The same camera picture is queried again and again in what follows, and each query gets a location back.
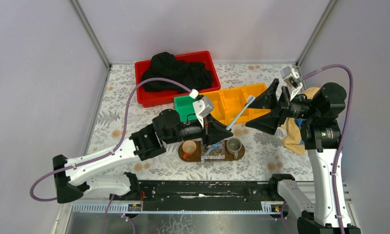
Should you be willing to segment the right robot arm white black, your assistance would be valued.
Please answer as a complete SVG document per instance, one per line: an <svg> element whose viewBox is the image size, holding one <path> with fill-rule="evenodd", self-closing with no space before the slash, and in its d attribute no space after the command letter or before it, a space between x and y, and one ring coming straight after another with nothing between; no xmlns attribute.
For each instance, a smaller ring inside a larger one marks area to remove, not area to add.
<svg viewBox="0 0 390 234"><path fill-rule="evenodd" d="M270 178L268 196L282 198L297 217L301 234L359 234L352 223L344 197L339 143L343 136L337 118L345 108L347 93L337 83L323 85L313 96L291 97L287 87L276 95L279 80L261 93L250 105L253 109L269 109L269 113L250 120L246 126L273 135L287 118L301 118L301 138L310 159L315 202L298 187L293 176L274 174Z"/></svg>

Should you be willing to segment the grey cup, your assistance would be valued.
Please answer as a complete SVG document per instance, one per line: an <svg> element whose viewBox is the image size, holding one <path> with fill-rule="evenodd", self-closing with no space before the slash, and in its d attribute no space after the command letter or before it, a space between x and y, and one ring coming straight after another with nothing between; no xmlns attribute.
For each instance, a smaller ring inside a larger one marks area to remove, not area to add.
<svg viewBox="0 0 390 234"><path fill-rule="evenodd" d="M238 158L242 146L242 142L236 137L231 137L226 142L227 151L232 154L235 159Z"/></svg>

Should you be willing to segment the clear textured glass holder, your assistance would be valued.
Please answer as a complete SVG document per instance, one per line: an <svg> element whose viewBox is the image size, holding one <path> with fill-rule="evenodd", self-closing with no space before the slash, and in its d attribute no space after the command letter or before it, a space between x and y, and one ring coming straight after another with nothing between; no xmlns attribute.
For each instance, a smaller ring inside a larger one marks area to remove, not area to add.
<svg viewBox="0 0 390 234"><path fill-rule="evenodd" d="M220 142L220 147L219 149L216 149L214 150L212 153L211 153L211 159L210 160L206 160L206 161L220 161L220 160L223 160L225 159L225 153L226 153L226 148L225 148L225 144L223 142Z"/></svg>

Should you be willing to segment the orange cup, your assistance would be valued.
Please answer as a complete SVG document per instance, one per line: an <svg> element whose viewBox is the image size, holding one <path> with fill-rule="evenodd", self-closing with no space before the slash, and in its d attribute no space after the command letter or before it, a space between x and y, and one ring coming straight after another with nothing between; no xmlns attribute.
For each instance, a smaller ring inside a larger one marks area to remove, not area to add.
<svg viewBox="0 0 390 234"><path fill-rule="evenodd" d="M197 150L197 144L193 140L187 140L182 144L183 159L187 159L189 156L193 155Z"/></svg>

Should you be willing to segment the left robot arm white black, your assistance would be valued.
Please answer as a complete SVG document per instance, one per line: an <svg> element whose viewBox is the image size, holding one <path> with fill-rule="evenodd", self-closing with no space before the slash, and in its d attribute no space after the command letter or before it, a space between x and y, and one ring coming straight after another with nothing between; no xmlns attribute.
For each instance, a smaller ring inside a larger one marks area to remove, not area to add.
<svg viewBox="0 0 390 234"><path fill-rule="evenodd" d="M207 115L202 123L198 120L182 122L177 111L163 110L151 124L132 133L120 146L75 158L53 157L54 170L58 171L54 175L57 202L73 202L84 195L117 195L134 200L139 195L134 174L105 176L103 173L121 164L141 162L164 154L166 145L171 143L201 139L204 146L209 146L232 136L233 133L212 115Z"/></svg>

